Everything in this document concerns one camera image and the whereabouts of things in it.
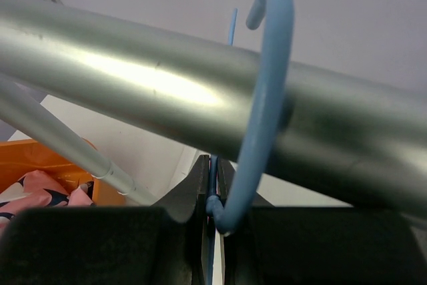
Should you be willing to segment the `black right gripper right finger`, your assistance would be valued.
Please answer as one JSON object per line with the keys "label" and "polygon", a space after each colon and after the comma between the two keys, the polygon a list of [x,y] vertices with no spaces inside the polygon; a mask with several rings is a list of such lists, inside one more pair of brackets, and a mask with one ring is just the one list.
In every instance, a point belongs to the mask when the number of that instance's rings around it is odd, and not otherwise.
{"label": "black right gripper right finger", "polygon": [[425,284],[426,259],[397,213],[275,207],[256,195],[224,238],[226,284]]}

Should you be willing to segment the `pink shark print shorts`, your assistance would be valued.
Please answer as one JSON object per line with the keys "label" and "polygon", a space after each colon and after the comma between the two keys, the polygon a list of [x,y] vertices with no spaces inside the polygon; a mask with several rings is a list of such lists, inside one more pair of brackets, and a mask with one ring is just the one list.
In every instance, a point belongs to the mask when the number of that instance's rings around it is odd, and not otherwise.
{"label": "pink shark print shorts", "polygon": [[35,170],[24,174],[1,192],[1,229],[23,210],[29,208],[92,206],[89,185],[81,184],[72,192],[47,173]]}

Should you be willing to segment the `blue wire hanger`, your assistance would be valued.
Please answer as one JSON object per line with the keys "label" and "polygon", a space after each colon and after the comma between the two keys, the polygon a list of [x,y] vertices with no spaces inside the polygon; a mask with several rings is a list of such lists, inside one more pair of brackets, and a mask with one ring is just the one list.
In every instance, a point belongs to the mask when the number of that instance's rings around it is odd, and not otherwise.
{"label": "blue wire hanger", "polygon": [[260,67],[253,101],[238,156],[230,195],[222,202],[217,193],[219,158],[210,158],[205,212],[208,216],[206,284],[214,274],[215,234],[235,232],[255,197],[280,122],[294,33],[294,0],[254,0],[246,19],[248,29],[264,26]]}

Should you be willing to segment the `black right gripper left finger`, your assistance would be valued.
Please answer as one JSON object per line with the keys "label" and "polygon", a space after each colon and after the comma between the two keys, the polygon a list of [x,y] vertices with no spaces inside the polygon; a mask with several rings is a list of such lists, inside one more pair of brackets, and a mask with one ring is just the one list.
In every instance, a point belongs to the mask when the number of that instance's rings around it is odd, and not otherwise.
{"label": "black right gripper left finger", "polygon": [[152,206],[32,208],[1,237],[2,284],[203,284],[209,158]]}

